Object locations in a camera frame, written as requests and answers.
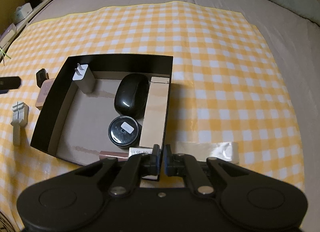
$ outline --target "black computer mouse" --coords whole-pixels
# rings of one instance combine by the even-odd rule
[[[133,118],[143,116],[149,92],[149,80],[142,74],[125,76],[115,96],[115,109],[119,114]]]

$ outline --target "checkered tablecloth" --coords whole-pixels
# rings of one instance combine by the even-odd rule
[[[241,166],[303,189],[287,89],[264,38],[241,13],[177,1],[106,7],[28,26],[0,67],[1,76],[22,79],[19,90],[0,95],[0,209],[17,225],[24,188],[76,167],[29,146],[39,115],[36,72],[54,78],[68,56],[100,53],[172,55],[166,142],[236,141]],[[17,100],[30,107],[20,147],[10,125]]]

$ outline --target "black lid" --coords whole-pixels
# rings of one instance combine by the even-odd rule
[[[140,138],[140,125],[130,116],[119,116],[109,126],[110,140],[120,148],[134,146]]]

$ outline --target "gray bed sheet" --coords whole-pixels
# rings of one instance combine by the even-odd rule
[[[175,0],[53,0],[32,21],[89,12],[105,6]],[[268,0],[178,0],[241,12],[267,41],[287,86],[303,144],[306,232],[320,231],[320,27]]]

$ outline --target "open box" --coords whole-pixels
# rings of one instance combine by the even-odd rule
[[[114,97],[121,80],[141,73],[150,81],[139,147],[163,146],[172,75],[171,56],[97,54],[69,57],[55,78],[40,112],[31,146],[78,165],[99,160],[100,151],[128,152],[108,136],[110,123],[120,114]],[[77,64],[88,64],[96,83],[84,94],[73,82]]]

